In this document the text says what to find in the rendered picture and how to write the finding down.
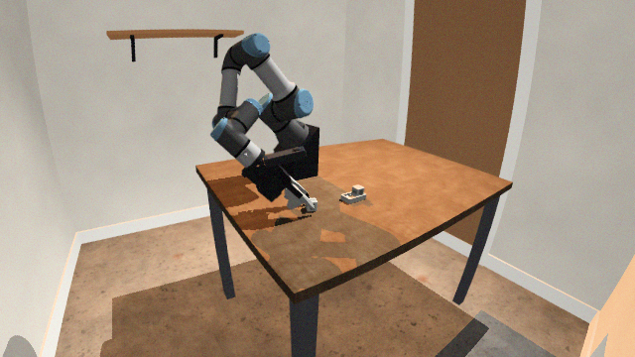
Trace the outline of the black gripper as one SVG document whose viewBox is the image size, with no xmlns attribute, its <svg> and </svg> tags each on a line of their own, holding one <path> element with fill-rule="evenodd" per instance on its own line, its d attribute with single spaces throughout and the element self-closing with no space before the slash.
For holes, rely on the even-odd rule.
<svg viewBox="0 0 635 357">
<path fill-rule="evenodd" d="M 281 166 L 265 168 L 264 160 L 262 160 L 265 156 L 265 151 L 260 150 L 261 153 L 258 158 L 248 168 L 244 168 L 241 175 L 255 183 L 257 190 L 271 202 L 285 190 L 284 198 L 289 199 L 287 203 L 289 209 L 295 209 L 302 204 L 306 204 L 309 208 L 315 210 L 313 202 L 309 199 L 308 192 Z"/>
</svg>

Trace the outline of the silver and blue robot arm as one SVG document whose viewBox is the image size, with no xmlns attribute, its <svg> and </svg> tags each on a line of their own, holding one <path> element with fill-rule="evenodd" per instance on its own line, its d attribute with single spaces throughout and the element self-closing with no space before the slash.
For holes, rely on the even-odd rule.
<svg viewBox="0 0 635 357">
<path fill-rule="evenodd" d="M 245 168 L 261 153 L 245 136 L 258 118 L 275 133 L 285 150 L 265 155 L 266 169 L 307 158 L 305 148 L 299 145 L 307 138 L 309 127 L 298 118 L 312 113 L 313 97 L 309 91 L 298 89 L 286 79 L 272 61 L 269 51 L 268 38 L 254 33 L 231 46 L 222 64 L 220 99 L 217 115 L 212 119 L 210 136 Z M 264 95 L 259 101 L 248 98 L 237 107 L 238 80 L 245 64 L 272 94 Z"/>
</svg>

